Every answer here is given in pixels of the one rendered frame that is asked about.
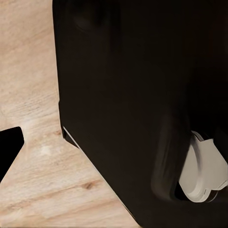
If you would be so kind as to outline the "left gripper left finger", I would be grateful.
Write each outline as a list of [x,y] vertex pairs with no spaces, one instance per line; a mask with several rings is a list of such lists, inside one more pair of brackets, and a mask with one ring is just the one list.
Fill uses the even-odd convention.
[[24,145],[20,126],[0,132],[0,182]]

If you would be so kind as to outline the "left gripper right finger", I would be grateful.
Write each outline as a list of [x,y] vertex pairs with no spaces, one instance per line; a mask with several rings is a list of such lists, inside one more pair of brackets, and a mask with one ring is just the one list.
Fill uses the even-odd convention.
[[218,126],[214,135],[213,143],[221,156],[228,163],[228,128]]

